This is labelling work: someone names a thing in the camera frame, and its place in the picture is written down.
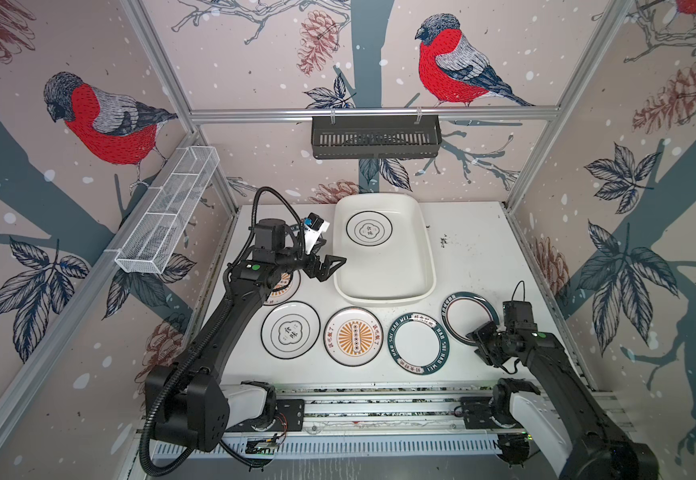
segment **plate with orange sunburst pattern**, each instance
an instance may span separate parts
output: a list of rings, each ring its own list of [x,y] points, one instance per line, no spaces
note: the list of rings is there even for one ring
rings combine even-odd
[[[324,327],[324,347],[335,362],[364,365],[377,356],[382,326],[368,310],[349,306],[332,315]]]
[[[300,288],[300,271],[296,270],[293,274],[281,274],[281,280],[276,284],[276,288],[282,286],[286,286],[286,288],[278,292],[271,292],[263,305],[279,305],[292,298],[297,293],[297,289]]]

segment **black hanging basket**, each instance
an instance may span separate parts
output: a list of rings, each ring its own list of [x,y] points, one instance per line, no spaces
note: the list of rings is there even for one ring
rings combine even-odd
[[[310,143],[314,158],[433,158],[442,130],[438,115],[314,117]]]

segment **wallpaper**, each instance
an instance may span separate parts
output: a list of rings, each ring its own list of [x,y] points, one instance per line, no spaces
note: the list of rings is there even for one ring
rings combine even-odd
[[[0,0],[0,396],[184,136],[123,15]]]
[[[661,477],[696,476],[696,2],[636,2],[516,215]]]
[[[192,109],[373,108],[556,104],[607,3],[165,0],[147,8]],[[319,90],[338,75],[348,94]]]
[[[145,411],[145,377],[184,347],[229,222],[208,188],[163,275],[113,274],[1,448],[0,480],[118,475]]]
[[[310,122],[201,129],[218,149],[238,205],[251,202],[263,186],[284,192],[293,203],[334,204],[346,194],[377,191],[402,192],[418,201],[504,201],[545,123],[444,122],[439,156],[414,160],[315,159]]]

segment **white mesh basket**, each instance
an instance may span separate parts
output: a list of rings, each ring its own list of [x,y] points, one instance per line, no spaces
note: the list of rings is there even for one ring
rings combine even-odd
[[[140,219],[116,263],[125,272],[161,274],[220,159],[213,147],[188,147]]]

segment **white tray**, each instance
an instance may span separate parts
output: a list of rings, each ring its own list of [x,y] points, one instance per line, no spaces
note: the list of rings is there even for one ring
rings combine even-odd
[[[431,243],[415,199],[344,197],[335,206],[332,228],[333,254],[350,259],[335,272],[335,288],[351,304],[410,305],[436,288]]]

